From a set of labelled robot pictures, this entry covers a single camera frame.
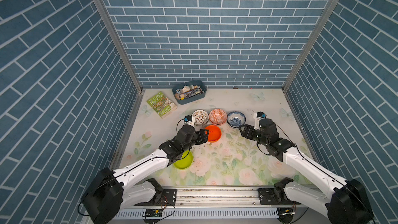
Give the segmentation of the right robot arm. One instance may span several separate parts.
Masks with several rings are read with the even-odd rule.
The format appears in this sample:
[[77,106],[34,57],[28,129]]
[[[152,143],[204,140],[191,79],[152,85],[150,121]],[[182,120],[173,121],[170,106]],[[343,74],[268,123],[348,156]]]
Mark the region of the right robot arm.
[[332,224],[367,224],[374,213],[365,187],[357,180],[346,180],[322,167],[306,156],[298,146],[283,139],[277,124],[271,119],[258,117],[254,126],[239,127],[241,136],[263,145],[268,154],[284,163],[312,182],[317,190],[302,186],[294,179],[285,177],[274,184],[262,200],[270,197],[272,203],[300,203],[327,217]]

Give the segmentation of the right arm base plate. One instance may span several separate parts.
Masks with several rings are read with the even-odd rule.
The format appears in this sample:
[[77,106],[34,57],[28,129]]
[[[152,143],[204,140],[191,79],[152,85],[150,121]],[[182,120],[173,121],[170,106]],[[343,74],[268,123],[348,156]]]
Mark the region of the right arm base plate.
[[261,205],[293,205],[282,189],[259,188],[258,194]]

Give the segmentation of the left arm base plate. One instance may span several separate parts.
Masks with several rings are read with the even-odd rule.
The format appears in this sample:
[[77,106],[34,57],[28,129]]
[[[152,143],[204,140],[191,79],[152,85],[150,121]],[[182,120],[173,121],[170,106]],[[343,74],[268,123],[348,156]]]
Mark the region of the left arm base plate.
[[138,203],[135,206],[161,206],[164,207],[167,204],[175,205],[177,198],[176,189],[163,189],[162,191],[156,191],[155,195],[148,202]]

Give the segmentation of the lime green bowl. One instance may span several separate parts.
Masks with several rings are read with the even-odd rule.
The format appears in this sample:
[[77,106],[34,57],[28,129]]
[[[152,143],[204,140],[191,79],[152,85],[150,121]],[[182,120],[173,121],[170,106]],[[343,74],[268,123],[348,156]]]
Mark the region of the lime green bowl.
[[173,165],[175,168],[185,170],[193,163],[193,154],[190,150],[185,151],[182,157],[178,159]]

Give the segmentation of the orange geometric pattern bowl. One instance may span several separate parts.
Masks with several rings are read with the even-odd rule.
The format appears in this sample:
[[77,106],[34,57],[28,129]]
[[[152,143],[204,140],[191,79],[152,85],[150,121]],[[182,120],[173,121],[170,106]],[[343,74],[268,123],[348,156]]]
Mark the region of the orange geometric pattern bowl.
[[213,125],[223,125],[227,121],[227,113],[222,109],[214,109],[209,113],[209,120]]

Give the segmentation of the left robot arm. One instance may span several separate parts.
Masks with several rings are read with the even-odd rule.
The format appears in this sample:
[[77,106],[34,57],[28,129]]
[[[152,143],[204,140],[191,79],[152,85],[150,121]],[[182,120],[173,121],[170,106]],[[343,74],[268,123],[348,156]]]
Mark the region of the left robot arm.
[[106,224],[126,207],[158,202],[163,188],[149,175],[183,159],[185,152],[193,146],[207,143],[209,133],[209,130],[197,131],[185,124],[175,137],[138,162],[114,171],[110,168],[100,170],[80,200],[87,216],[95,224]]

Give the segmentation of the brown lattice bowl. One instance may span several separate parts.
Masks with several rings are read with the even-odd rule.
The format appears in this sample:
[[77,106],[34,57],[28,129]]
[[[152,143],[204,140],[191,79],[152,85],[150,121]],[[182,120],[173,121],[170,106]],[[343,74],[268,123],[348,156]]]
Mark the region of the brown lattice bowl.
[[198,127],[205,126],[209,121],[209,114],[204,110],[196,110],[192,113],[194,125]]

